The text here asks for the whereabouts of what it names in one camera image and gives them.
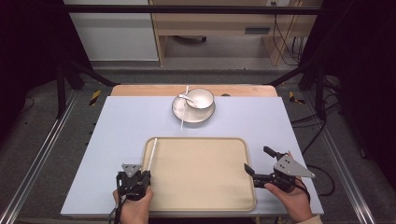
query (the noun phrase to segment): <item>white cabinet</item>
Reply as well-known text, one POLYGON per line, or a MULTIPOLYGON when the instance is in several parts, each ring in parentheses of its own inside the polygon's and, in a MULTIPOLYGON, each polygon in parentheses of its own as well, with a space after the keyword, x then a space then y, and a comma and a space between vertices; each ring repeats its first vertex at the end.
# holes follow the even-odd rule
MULTIPOLYGON (((145 0, 64 0, 67 5, 148 5, 145 0)), ((148 13, 70 13, 91 61, 158 61, 148 13)))

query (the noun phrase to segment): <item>tray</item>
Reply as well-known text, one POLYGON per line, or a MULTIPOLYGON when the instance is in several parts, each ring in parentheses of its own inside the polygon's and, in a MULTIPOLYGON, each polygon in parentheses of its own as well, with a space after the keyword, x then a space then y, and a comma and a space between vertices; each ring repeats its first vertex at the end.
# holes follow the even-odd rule
MULTIPOLYGON (((146 143, 148 169, 154 138, 146 143)), ((249 211, 256 197, 240 138, 158 137, 151 162, 150 211, 249 211)))

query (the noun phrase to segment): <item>saucer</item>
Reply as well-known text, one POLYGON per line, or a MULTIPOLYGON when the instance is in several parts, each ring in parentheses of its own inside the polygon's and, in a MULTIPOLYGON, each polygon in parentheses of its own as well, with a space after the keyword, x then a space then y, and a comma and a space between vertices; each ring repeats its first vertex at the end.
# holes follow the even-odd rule
POLYGON ((213 104, 205 109, 196 109, 192 108, 186 103, 186 100, 180 97, 176 97, 175 100, 172 103, 172 111, 175 114, 175 116, 180 119, 184 120, 183 122, 188 122, 188 123, 199 123, 202 122, 206 119, 209 119, 213 113, 215 112, 216 105, 215 102, 213 104), (184 118, 183 118, 183 110, 184 106, 186 106, 186 110, 184 112, 184 118))

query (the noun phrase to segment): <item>floor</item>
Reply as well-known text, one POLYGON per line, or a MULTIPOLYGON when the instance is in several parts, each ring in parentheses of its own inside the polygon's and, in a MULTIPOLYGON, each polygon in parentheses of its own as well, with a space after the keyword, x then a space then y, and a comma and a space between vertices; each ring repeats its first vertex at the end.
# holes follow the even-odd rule
MULTIPOLYGON (((292 58, 285 55, 287 63, 292 58)), ((273 67, 259 37, 209 36, 205 43, 198 39, 174 37, 169 39, 164 65, 157 63, 95 63, 97 72, 121 83, 243 83, 264 84, 286 74, 294 65, 273 67)), ((294 77, 276 88, 284 100, 290 120, 314 114, 314 95, 311 91, 299 91, 297 83, 301 76, 294 77), (290 92, 296 101, 290 100, 290 92)), ((79 162, 90 141, 106 96, 111 88, 83 76, 86 85, 82 91, 68 91, 68 97, 76 97, 68 111, 66 123, 58 134, 50 136, 56 126, 56 85, 50 82, 29 92, 26 106, 10 132, 9 138, 0 143, 0 209, 6 211, 13 199, 23 204, 15 206, 17 223, 78 223, 59 214, 65 194, 73 181, 79 162), (95 106, 89 106, 92 93, 101 90, 95 106), (45 155, 41 166, 31 174, 37 155, 45 155), (28 183, 29 188, 21 183, 28 183)), ((304 150, 306 163, 328 173, 332 181, 317 168, 314 181, 325 214, 324 223, 396 223, 396 193, 382 176, 374 161, 361 158, 342 108, 331 90, 325 95, 328 116, 325 128, 310 145, 322 124, 318 119, 308 122, 293 122, 296 138, 304 150)), ((170 220, 152 220, 165 223, 170 220)), ((219 223, 224 220, 178 219, 173 223, 219 223)), ((273 223, 264 218, 262 223, 273 223)), ((247 223, 246 219, 227 220, 229 223, 247 223)))

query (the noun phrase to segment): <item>spoon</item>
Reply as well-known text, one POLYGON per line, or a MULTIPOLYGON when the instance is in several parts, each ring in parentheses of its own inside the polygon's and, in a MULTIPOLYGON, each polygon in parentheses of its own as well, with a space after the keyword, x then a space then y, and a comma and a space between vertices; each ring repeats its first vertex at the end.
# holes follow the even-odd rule
POLYGON ((179 94, 178 97, 183 98, 185 100, 188 100, 190 102, 192 102, 192 107, 194 108, 201 108, 200 106, 198 106, 190 97, 183 95, 183 94, 179 94))

